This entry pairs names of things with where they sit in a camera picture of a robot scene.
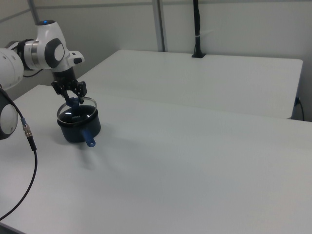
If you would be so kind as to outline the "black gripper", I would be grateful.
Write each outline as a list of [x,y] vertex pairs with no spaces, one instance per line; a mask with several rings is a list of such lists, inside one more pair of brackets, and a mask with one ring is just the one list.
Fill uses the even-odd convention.
[[68,91],[77,95],[79,104],[84,102],[84,96],[87,94],[86,83],[76,79],[73,68],[62,72],[53,72],[53,76],[52,87],[58,95],[64,97],[66,104],[71,104],[70,97],[67,94]]

